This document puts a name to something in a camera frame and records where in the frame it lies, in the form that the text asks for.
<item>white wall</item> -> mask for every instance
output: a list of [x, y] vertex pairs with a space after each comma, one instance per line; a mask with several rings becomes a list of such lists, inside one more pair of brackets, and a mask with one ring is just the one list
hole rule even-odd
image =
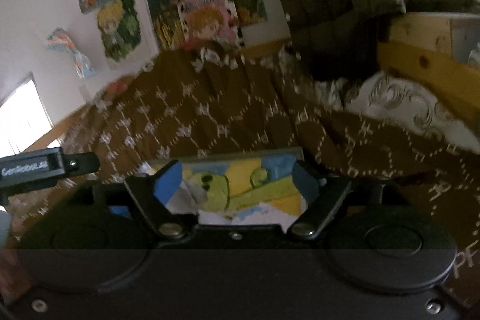
[[[289, 35], [279, 0], [265, 0], [265, 3], [269, 21], [244, 29], [246, 44], [265, 43]], [[68, 30], [79, 49], [90, 57], [98, 75], [84, 84], [68, 55], [45, 49], [32, 25], [42, 37], [47, 37], [57, 27]], [[93, 96], [120, 75], [135, 72], [144, 60], [110, 69], [103, 55], [94, 14], [83, 16], [77, 0], [0, 0], [0, 100], [32, 71], [53, 123], [85, 103], [81, 88]]]

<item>black circular disc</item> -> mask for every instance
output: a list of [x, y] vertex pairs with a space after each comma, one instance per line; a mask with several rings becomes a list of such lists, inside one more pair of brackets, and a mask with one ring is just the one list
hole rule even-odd
[[450, 272], [452, 236], [410, 207], [371, 207], [332, 228], [327, 252], [342, 275], [385, 293], [429, 289]]
[[20, 242], [29, 275], [57, 291], [92, 292], [124, 280], [145, 260], [145, 233], [108, 209], [69, 206], [34, 226]]

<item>bright window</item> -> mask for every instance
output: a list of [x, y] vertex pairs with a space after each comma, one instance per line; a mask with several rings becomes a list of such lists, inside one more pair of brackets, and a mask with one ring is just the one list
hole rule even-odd
[[[0, 106], [0, 157], [23, 152], [51, 129], [35, 83], [29, 79]], [[57, 146], [58, 141], [49, 145]]]

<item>patterned blanket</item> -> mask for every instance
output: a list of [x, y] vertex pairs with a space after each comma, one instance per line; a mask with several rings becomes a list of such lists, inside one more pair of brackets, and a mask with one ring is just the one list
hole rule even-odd
[[[95, 152], [97, 176], [121, 182], [157, 157], [206, 157], [301, 146], [307, 158], [352, 177], [395, 178], [426, 172], [403, 195], [454, 235], [461, 248], [448, 286], [466, 304], [480, 298], [480, 157], [368, 117], [336, 112], [305, 98], [285, 72], [286, 54], [245, 59], [217, 48], [165, 52], [128, 90], [87, 106], [64, 151]], [[84, 178], [61, 181], [21, 199], [29, 226]]]

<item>silver bolt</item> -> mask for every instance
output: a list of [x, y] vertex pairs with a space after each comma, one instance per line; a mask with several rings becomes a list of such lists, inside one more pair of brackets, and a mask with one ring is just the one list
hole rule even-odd
[[45, 313], [49, 307], [44, 300], [33, 300], [32, 309], [37, 313]]
[[431, 315], [438, 315], [442, 311], [442, 309], [443, 306], [438, 301], [432, 300], [427, 304], [427, 313]]
[[158, 231], [167, 238], [175, 238], [183, 233], [183, 227], [177, 223], [165, 223], [160, 225]]
[[303, 236], [305, 238], [313, 235], [315, 233], [315, 228], [307, 223], [296, 223], [292, 226], [291, 232], [295, 236]]
[[233, 240], [242, 240], [243, 239], [243, 235], [239, 234], [238, 232], [230, 232], [230, 237]]

